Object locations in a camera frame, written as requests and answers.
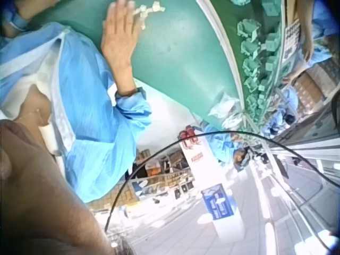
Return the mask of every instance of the green plastic part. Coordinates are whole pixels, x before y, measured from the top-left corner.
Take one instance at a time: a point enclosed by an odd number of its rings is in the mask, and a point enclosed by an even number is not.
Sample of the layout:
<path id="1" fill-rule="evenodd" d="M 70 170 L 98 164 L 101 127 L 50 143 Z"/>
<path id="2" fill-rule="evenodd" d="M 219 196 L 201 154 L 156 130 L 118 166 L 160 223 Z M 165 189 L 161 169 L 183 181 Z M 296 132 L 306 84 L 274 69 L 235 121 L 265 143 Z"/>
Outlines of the green plastic part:
<path id="1" fill-rule="evenodd" d="M 277 56 L 268 57 L 268 59 L 266 61 L 266 71 L 268 71 L 268 72 L 274 71 L 275 68 L 276 68 L 277 62 L 278 62 Z"/>
<path id="2" fill-rule="evenodd" d="M 256 20 L 244 19 L 237 24 L 237 35 L 247 38 L 251 43 L 256 40 L 261 30 L 261 24 Z"/>
<path id="3" fill-rule="evenodd" d="M 262 0 L 262 7 L 269 17 L 279 16 L 281 12 L 280 0 Z"/>
<path id="4" fill-rule="evenodd" d="M 246 102 L 247 102 L 249 108 L 256 107 L 257 102 L 256 102 L 256 98 L 253 95 L 249 95 L 246 98 Z"/>
<path id="5" fill-rule="evenodd" d="M 260 49 L 261 43 L 257 40 L 254 42 L 246 40 L 241 43 L 241 53 L 251 57 L 253 60 L 259 55 Z"/>
<path id="6" fill-rule="evenodd" d="M 266 86 L 264 86 L 263 84 L 261 84 L 259 86 L 259 91 L 265 91 L 266 90 Z"/>
<path id="7" fill-rule="evenodd" d="M 275 33 L 270 33 L 266 39 L 266 50 L 269 52 L 275 52 L 280 43 L 280 37 L 278 37 Z"/>
<path id="8" fill-rule="evenodd" d="M 250 3 L 250 0 L 231 0 L 231 1 L 233 4 L 240 5 L 240 6 Z"/>
<path id="9" fill-rule="evenodd" d="M 243 61 L 242 68 L 247 76 L 255 77 L 260 73 L 260 66 L 261 62 L 258 59 L 248 57 Z"/>
<path id="10" fill-rule="evenodd" d="M 249 77 L 244 82 L 244 85 L 249 89 L 250 93 L 253 93 L 255 90 L 259 88 L 260 83 L 258 82 L 257 77 L 255 78 Z"/>

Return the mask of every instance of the finger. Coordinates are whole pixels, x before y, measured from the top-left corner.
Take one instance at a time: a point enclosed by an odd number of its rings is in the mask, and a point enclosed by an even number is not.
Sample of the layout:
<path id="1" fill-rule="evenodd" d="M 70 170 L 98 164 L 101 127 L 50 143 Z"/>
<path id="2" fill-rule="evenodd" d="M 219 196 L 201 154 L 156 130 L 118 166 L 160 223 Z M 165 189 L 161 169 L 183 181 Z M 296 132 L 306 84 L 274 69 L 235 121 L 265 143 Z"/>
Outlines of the finger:
<path id="1" fill-rule="evenodd" d="M 308 52 L 307 59 L 306 59 L 307 62 L 310 60 L 311 56 L 312 56 L 311 52 Z"/>
<path id="2" fill-rule="evenodd" d="M 0 148 L 0 178 L 6 180 L 12 173 L 12 164 L 7 153 Z"/>
<path id="3" fill-rule="evenodd" d="M 126 7 L 125 0 L 118 0 L 117 6 L 117 17 L 116 17 L 116 32 L 123 33 L 124 32 L 124 21 L 126 16 Z"/>
<path id="4" fill-rule="evenodd" d="M 145 19 L 140 17 L 133 26 L 132 37 L 136 41 L 139 37 L 140 31 L 142 30 L 142 26 L 144 25 L 144 21 Z"/>
<path id="5" fill-rule="evenodd" d="M 125 32 L 128 35 L 132 34 L 133 13 L 134 13 L 134 1 L 129 1 L 127 3 L 127 15 L 126 15 L 126 21 L 125 21 Z"/>
<path id="6" fill-rule="evenodd" d="M 111 3 L 107 9 L 107 16 L 105 21 L 105 33 L 115 33 L 116 27 L 116 3 Z"/>
<path id="7" fill-rule="evenodd" d="M 38 150 L 33 139 L 21 126 L 10 121 L 0 121 L 1 149 L 4 150 L 14 169 L 24 168 Z"/>
<path id="8" fill-rule="evenodd" d="M 101 44 L 100 44 L 101 48 L 102 48 L 104 41 L 105 41 L 105 33 L 106 33 L 106 22 L 103 21 L 103 36 L 101 37 Z"/>
<path id="9" fill-rule="evenodd" d="M 116 3 L 111 3 L 107 9 L 107 14 L 106 14 L 106 22 L 107 23 L 114 23 L 115 22 L 115 15 L 116 15 L 116 12 L 115 12 L 115 6 L 116 6 Z"/>

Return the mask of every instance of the poster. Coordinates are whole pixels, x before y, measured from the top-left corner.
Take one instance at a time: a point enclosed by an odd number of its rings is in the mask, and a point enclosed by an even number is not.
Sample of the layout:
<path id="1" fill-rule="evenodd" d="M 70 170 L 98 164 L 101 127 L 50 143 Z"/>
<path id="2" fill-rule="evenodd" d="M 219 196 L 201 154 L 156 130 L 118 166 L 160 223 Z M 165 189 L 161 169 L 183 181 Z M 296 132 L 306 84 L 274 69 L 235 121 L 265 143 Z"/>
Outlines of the poster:
<path id="1" fill-rule="evenodd" d="M 223 219 L 234 215 L 229 197 L 225 193 L 222 184 L 217 184 L 202 190 L 203 199 L 208 211 L 214 220 Z"/>

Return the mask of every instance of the metal rail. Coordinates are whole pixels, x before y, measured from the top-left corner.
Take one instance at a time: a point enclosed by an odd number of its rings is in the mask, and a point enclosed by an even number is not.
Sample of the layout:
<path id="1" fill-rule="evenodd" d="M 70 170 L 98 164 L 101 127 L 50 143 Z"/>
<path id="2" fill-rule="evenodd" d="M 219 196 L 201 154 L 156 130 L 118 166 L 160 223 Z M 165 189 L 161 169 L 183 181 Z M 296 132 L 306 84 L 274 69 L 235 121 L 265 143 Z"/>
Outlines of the metal rail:
<path id="1" fill-rule="evenodd" d="M 300 217 L 302 218 L 303 222 L 305 223 L 307 229 L 309 230 L 309 232 L 312 234 L 312 236 L 314 236 L 316 239 L 318 239 L 318 241 L 321 243 L 321 245 L 328 251 L 330 251 L 329 247 L 323 242 L 323 240 L 319 237 L 318 233 L 316 232 L 316 230 L 314 229 L 314 227 L 311 225 L 311 223 L 309 222 L 309 220 L 307 219 L 306 215 L 304 214 L 304 212 L 301 210 L 301 208 L 299 207 L 299 205 L 294 201 L 294 199 L 292 198 L 292 196 L 283 188 L 283 186 L 281 185 L 281 183 L 272 175 L 270 175 L 270 178 L 272 178 L 281 188 L 282 190 L 285 192 L 286 196 L 289 198 L 290 202 L 294 205 L 294 207 L 296 208 L 296 210 L 298 211 Z"/>

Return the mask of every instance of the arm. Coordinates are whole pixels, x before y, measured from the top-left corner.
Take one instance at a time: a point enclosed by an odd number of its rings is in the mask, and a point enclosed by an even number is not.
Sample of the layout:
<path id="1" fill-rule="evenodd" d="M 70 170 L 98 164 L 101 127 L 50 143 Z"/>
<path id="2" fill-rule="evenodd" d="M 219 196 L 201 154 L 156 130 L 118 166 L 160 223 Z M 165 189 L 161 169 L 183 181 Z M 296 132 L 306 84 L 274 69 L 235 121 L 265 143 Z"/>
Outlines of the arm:
<path id="1" fill-rule="evenodd" d="M 128 97 L 137 92 L 133 80 L 131 57 L 141 31 L 142 20 L 133 21 L 134 3 L 129 2 L 125 13 L 125 1 L 112 3 L 103 24 L 101 49 L 115 79 L 118 94 Z"/>
<path id="2" fill-rule="evenodd" d="M 297 0 L 297 15 L 299 16 L 301 30 L 306 39 L 313 39 L 312 17 L 314 0 Z"/>
<path id="3" fill-rule="evenodd" d="M 297 0 L 297 15 L 299 16 L 301 30 L 305 36 L 302 45 L 303 58 L 308 62 L 313 55 L 313 18 L 314 0 Z"/>
<path id="4" fill-rule="evenodd" d="M 25 30 L 27 23 L 40 12 L 54 6 L 59 0 L 25 0 L 9 1 L 4 5 L 1 34 L 7 38 L 15 38 Z"/>

